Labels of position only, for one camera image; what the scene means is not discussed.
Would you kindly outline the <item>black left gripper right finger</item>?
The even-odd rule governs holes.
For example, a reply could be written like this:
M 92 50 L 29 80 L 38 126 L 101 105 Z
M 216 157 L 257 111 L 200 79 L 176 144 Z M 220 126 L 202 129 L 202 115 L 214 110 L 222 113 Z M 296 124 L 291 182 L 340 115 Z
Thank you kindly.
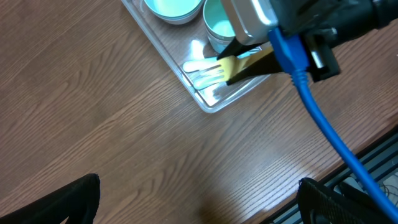
M 312 223 L 392 223 L 372 198 L 342 182 L 340 192 L 313 180 L 299 181 L 298 209 L 304 224 Z

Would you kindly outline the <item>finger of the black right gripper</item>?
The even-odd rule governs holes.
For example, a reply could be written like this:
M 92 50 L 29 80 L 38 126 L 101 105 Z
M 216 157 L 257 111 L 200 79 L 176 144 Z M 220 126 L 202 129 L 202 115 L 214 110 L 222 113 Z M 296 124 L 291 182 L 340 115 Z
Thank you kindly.
M 252 44 L 252 45 L 243 45 L 236 38 L 234 38 L 228 46 L 217 56 L 217 59 L 220 60 L 229 56 L 238 56 L 247 51 L 255 49 L 256 47 L 262 45 L 262 43 Z

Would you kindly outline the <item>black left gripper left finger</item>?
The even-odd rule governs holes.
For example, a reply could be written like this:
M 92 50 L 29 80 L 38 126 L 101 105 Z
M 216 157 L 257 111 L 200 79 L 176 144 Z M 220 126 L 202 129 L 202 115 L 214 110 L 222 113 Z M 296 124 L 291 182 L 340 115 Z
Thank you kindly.
M 1 217 L 1 223 L 93 223 L 100 204 L 100 178 L 87 174 Z

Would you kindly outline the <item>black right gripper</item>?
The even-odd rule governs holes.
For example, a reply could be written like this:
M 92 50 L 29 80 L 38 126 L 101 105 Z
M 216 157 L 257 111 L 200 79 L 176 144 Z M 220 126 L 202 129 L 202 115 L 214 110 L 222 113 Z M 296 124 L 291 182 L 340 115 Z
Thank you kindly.
M 382 29 L 397 19 L 397 0 L 271 0 L 282 33 L 299 35 L 309 59 L 307 72 L 314 82 L 338 75 L 341 70 L 332 49 Z M 282 73 L 274 52 L 241 68 L 226 84 L 261 75 Z

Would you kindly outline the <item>blue plastic cup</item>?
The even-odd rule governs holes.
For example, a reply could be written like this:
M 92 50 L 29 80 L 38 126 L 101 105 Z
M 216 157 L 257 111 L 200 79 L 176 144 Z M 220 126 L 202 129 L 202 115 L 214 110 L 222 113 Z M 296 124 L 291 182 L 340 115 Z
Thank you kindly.
M 222 51 L 224 51 L 224 49 L 227 48 L 230 43 L 230 41 L 223 41 L 218 39 L 209 39 L 209 42 L 213 50 L 218 54 L 222 53 Z

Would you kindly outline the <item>yellow plastic fork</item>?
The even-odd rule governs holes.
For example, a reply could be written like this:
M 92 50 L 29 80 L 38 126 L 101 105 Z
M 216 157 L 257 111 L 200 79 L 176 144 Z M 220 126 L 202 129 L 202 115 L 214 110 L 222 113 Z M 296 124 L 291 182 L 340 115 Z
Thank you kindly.
M 211 65 L 207 65 L 201 72 L 200 77 L 195 80 L 194 84 L 212 85 L 214 83 L 226 82 L 244 68 L 260 61 L 260 59 L 273 53 L 273 51 L 274 49 L 272 47 L 267 47 L 244 58 L 228 56 L 219 59 Z

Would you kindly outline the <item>green plastic cup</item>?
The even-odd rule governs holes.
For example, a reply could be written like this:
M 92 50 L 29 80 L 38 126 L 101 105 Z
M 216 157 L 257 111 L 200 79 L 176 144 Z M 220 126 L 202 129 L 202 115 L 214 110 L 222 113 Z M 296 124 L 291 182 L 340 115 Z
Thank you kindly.
M 203 19 L 208 30 L 217 38 L 231 40 L 235 37 L 233 27 L 220 0 L 206 0 Z

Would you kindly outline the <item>blue plastic fork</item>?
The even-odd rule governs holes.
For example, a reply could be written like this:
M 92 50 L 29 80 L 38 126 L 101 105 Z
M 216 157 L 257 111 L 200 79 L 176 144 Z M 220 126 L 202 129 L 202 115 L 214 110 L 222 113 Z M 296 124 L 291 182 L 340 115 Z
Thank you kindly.
M 236 74 L 238 68 L 244 65 L 245 63 L 255 62 L 256 60 L 262 58 L 267 55 L 267 52 L 262 50 L 257 50 L 255 52 L 250 51 L 249 53 L 245 52 L 242 56 L 229 56 L 218 60 L 216 57 L 212 57 L 212 60 L 206 58 L 201 60 L 192 60 L 189 64 L 190 70 L 189 72 L 195 71 L 206 71 L 203 73 L 204 75 L 224 75 L 226 80 L 231 78 L 233 74 Z

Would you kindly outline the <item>green plastic fork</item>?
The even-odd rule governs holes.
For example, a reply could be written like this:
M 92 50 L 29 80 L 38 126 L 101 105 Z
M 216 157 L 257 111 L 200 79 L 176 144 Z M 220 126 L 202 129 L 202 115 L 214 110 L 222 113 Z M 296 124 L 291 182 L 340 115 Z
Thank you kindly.
M 219 82 L 225 82 L 226 78 L 224 75 L 200 75 L 193 81 L 193 87 L 196 90 L 205 89 L 211 85 L 217 84 Z

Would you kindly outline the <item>blue plastic bowl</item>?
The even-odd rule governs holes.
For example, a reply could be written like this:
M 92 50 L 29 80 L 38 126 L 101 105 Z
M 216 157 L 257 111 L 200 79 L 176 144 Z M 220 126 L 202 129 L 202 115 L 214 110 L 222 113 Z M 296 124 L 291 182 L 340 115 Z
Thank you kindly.
M 199 10 L 199 9 L 202 7 L 203 3 L 204 3 L 204 1 L 202 1 L 201 4 L 200 4 L 194 11 Z M 161 19 L 162 19 L 162 18 L 175 18 L 175 17 L 162 17 L 162 16 L 157 15 L 157 14 L 155 14 L 155 15 L 156 15 L 157 17 L 161 18 Z

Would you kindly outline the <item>green plastic bowl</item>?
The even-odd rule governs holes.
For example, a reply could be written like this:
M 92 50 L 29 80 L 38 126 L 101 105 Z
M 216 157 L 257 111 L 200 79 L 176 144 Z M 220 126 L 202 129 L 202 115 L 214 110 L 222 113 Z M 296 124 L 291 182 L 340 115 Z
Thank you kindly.
M 181 17 L 193 12 L 202 0 L 144 0 L 147 7 L 162 17 Z

